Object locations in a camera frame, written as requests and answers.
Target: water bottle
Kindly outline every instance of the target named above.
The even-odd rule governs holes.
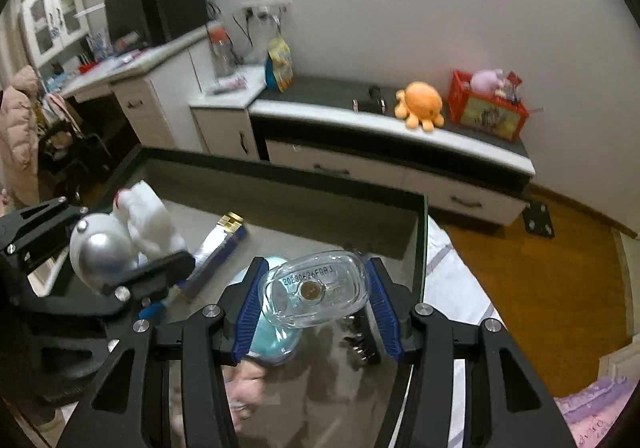
[[[231,41],[226,31],[219,26],[209,30],[209,41],[216,78],[230,76],[236,72],[236,61],[231,51]]]

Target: red container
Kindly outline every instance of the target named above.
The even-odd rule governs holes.
[[[469,85],[471,76],[464,71],[453,72],[447,96],[451,121],[517,141],[529,111],[522,102],[516,106],[505,98],[473,92]]]
[[[82,64],[82,66],[78,68],[78,71],[80,74],[84,74],[87,71],[91,71],[97,65],[98,65],[97,62],[91,62],[90,64]]]

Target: snack bag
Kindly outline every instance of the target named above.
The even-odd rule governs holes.
[[[269,42],[264,72],[267,87],[273,91],[283,92],[293,82],[291,50],[282,37]]]

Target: pink plush toy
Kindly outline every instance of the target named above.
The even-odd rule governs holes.
[[[497,89],[504,87],[502,69],[484,69],[471,77],[471,89],[480,94],[494,96]]]

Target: blue gripper pad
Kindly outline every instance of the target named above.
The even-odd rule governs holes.
[[[254,259],[249,269],[247,269],[244,281],[242,281],[248,282],[247,279],[251,277],[252,272],[255,273],[254,279],[250,282],[249,291],[238,313],[238,319],[236,319],[236,337],[234,339],[234,346],[231,349],[231,356],[236,363],[239,363],[249,352],[251,343],[254,341],[258,318],[260,318],[260,313],[262,312],[262,304],[260,303],[260,296],[258,295],[258,285],[265,273],[269,271],[269,263],[265,259],[260,260],[260,265],[257,266],[256,271],[254,266],[256,259]]]
[[[385,351],[398,363],[404,355],[400,342],[400,321],[391,304],[389,295],[385,291],[385,285],[378,274],[374,261],[377,261],[382,269],[385,269],[380,259],[371,259],[365,264],[370,282],[369,303],[376,317],[378,331],[380,332],[382,343],[385,346]],[[391,282],[388,273],[386,273],[386,269],[383,276],[386,277],[388,282]]]

